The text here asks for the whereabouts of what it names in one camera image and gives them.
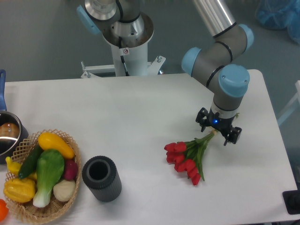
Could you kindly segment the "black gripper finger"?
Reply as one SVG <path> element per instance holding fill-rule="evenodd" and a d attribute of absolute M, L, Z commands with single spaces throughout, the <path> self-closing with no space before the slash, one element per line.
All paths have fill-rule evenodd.
<path fill-rule="evenodd" d="M 242 129 L 240 127 L 230 126 L 229 128 L 222 129 L 221 134 L 225 138 L 224 146 L 228 143 L 236 144 L 240 138 Z"/>
<path fill-rule="evenodd" d="M 211 115 L 211 110 L 208 111 L 204 107 L 198 112 L 195 121 L 199 123 L 201 132 L 203 132 L 206 127 L 211 127 Z"/>

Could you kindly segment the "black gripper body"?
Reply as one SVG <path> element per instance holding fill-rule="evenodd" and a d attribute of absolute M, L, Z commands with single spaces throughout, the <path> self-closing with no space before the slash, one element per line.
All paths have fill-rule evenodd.
<path fill-rule="evenodd" d="M 224 137 L 232 136 L 232 122 L 235 117 L 235 110 L 225 111 L 217 106 L 212 106 L 208 115 L 210 125 L 219 131 Z"/>

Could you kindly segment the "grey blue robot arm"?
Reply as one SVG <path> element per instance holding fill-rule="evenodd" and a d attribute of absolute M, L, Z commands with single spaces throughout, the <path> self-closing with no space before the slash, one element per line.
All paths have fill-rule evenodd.
<path fill-rule="evenodd" d="M 181 67 L 214 94 L 209 110 L 201 109 L 196 122 L 202 129 L 213 127 L 226 143 L 236 143 L 242 132 L 232 125 L 247 92 L 249 72 L 233 60 L 253 43 L 254 35 L 237 24 L 222 0 L 195 0 L 214 44 L 206 50 L 194 47 L 184 55 Z M 140 10 L 137 0 L 87 0 L 77 7 L 82 24 L 92 34 L 101 34 L 111 46 L 117 76 L 148 75 L 148 42 L 153 36 L 152 20 Z"/>

